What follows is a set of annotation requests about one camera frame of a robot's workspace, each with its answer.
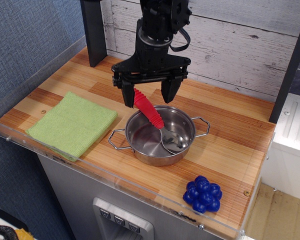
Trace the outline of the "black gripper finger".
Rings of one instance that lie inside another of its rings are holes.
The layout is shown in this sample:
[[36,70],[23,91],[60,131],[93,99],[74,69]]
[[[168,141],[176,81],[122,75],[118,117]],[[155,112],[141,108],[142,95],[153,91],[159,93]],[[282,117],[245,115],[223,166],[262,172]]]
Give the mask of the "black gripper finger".
[[170,103],[175,98],[183,79],[167,79],[161,82],[161,95],[165,103]]
[[130,82],[123,82],[121,85],[121,92],[124,104],[129,108],[133,108],[135,99],[134,85]]

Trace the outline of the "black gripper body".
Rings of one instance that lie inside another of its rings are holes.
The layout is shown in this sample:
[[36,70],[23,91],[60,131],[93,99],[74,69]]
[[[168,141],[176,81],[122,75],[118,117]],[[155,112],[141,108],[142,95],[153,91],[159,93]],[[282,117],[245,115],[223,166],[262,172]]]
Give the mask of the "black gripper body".
[[159,40],[138,34],[134,54],[111,67],[113,85],[123,88],[125,85],[169,81],[179,77],[185,79],[190,58],[171,55],[168,51],[180,52],[189,45],[173,47],[171,43],[170,37]]

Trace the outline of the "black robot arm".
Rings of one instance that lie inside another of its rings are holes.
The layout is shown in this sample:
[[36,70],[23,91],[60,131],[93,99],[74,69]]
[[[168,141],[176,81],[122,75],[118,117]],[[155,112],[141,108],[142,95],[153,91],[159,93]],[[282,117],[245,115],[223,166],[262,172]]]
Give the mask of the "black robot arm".
[[121,90],[124,104],[134,106],[136,84],[160,82],[165,103],[176,96],[188,77],[188,57],[170,55],[181,52],[191,42],[184,26],[192,11],[187,0],[142,0],[142,18],[137,21],[135,51],[127,60],[112,66],[112,83]]

